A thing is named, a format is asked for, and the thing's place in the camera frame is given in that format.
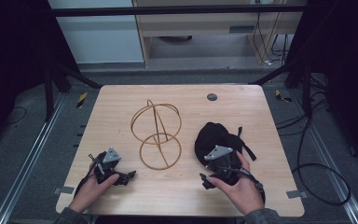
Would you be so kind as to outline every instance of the sleeve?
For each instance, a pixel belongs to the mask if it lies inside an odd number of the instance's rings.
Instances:
[[[82,215],[65,207],[53,224],[88,224],[88,221]]]
[[[247,224],[283,224],[275,210],[263,208],[248,214],[245,217]]]

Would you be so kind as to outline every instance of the black dot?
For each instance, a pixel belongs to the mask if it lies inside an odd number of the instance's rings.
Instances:
[[[206,98],[209,100],[209,101],[215,101],[217,100],[217,95],[214,94],[214,93],[209,93]]]

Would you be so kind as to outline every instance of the wooden table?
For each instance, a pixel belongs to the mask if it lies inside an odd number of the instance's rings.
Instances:
[[[207,95],[217,95],[209,101]],[[182,147],[179,161],[166,170],[152,170],[141,161],[141,142],[131,132],[131,119],[147,105],[171,104],[177,107],[182,126],[177,139]],[[167,133],[175,134],[179,118],[170,109],[160,107]],[[87,213],[97,215],[207,216],[236,217],[242,214],[219,189],[205,189],[199,173],[209,174],[197,160],[194,142],[208,122],[222,123],[236,134],[242,126],[242,140],[257,156],[251,161],[251,172],[264,184],[266,207],[282,217],[300,217],[304,207],[299,198],[288,199],[286,191],[296,190],[287,159],[264,92],[250,85],[161,85],[104,86],[98,96],[84,132],[65,186],[75,188],[89,169],[89,154],[96,157],[109,147],[121,155],[117,170],[136,170],[128,186],[114,186]],[[155,133],[153,113],[145,112],[137,119],[134,132],[140,138]],[[167,161],[175,158],[178,145],[172,140],[162,144]],[[164,165],[157,148],[145,146],[145,160]],[[67,206],[73,194],[62,193],[57,211]]]

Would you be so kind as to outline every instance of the gray floor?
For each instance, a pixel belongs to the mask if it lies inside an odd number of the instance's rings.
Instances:
[[[151,52],[151,62],[143,69],[118,69],[105,73],[85,73],[101,84],[191,84],[191,83],[240,83],[254,81],[280,65],[260,65],[255,61],[247,40],[243,36],[193,36],[191,41],[157,38]],[[61,187],[69,171],[87,124],[90,112],[98,95],[83,83],[71,79],[73,88],[64,95],[61,113],[55,122],[46,144],[33,167],[20,198],[10,216],[11,220],[53,220],[57,213],[55,204],[58,195],[52,191]],[[275,90],[283,96],[296,98],[298,89],[287,91],[282,87],[284,75],[275,78],[264,86],[268,105],[276,123],[301,115],[296,103],[287,103],[275,97]],[[82,108],[76,108],[82,92],[89,95]],[[321,101],[322,95],[315,96],[314,103]],[[37,86],[22,93],[16,102],[13,113],[7,122],[16,121],[2,127],[0,132],[0,205],[7,196],[22,164],[26,160],[38,133],[44,125],[45,98],[44,87]],[[339,170],[351,185],[352,195],[358,202],[358,157],[349,152],[349,145],[343,137],[328,104],[315,109],[313,124],[322,137],[329,154]],[[297,133],[305,122],[286,129],[279,134]],[[296,167],[296,155],[300,135],[281,136],[282,145],[291,168]],[[321,162],[318,149],[310,132],[305,135],[301,153],[301,163]],[[337,202],[336,190],[327,172],[320,169],[305,168],[302,171],[305,182],[321,197]],[[298,177],[295,181],[300,190],[305,190]],[[327,205],[310,196],[303,200],[306,212],[303,217],[285,218],[288,223],[356,223],[352,222],[343,206]]]

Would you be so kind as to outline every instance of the floor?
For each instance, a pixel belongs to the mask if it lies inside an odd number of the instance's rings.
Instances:
[[[101,84],[208,84],[237,83],[246,84],[266,75],[281,65],[276,61],[271,65],[259,64],[249,47],[247,39],[240,35],[231,36],[193,36],[192,40],[182,37],[156,38],[151,51],[151,61],[146,68],[117,69],[110,72],[84,75]],[[275,46],[279,49],[282,39]],[[55,101],[62,102],[56,121],[47,128],[48,138],[39,139],[46,123],[45,98],[43,86],[37,86],[22,93],[16,101],[16,107],[7,118],[7,125],[0,132],[0,208],[10,195],[13,183],[25,177],[13,197],[14,206],[7,209],[7,219],[17,223],[50,223],[57,213],[55,203],[58,195],[54,194],[66,178],[80,143],[81,135],[87,124],[98,90],[93,90],[83,83],[69,78],[73,88],[69,93],[55,91]],[[277,127],[290,123],[293,118],[302,116],[300,87],[287,90],[282,82],[285,74],[274,78],[263,86],[274,121]],[[277,99],[276,90],[281,91],[283,98],[292,99],[292,103]],[[81,108],[76,108],[78,98],[83,92],[88,93],[87,100]],[[300,191],[310,196],[303,199],[306,213],[303,217],[284,220],[287,223],[358,223],[358,157],[349,152],[349,144],[343,136],[329,104],[324,102],[322,94],[313,97],[313,121],[301,142],[301,132],[306,121],[287,128],[279,129],[282,145],[291,168],[297,165],[297,153],[301,148],[301,163],[329,163],[340,171],[351,186],[351,201],[344,206],[322,203],[316,197],[329,202],[340,202],[345,189],[342,182],[336,180],[325,170],[304,168],[301,171],[304,182],[316,193],[311,195],[294,174]],[[35,143],[40,151],[32,154]],[[29,157],[30,169],[24,172],[24,162]]]

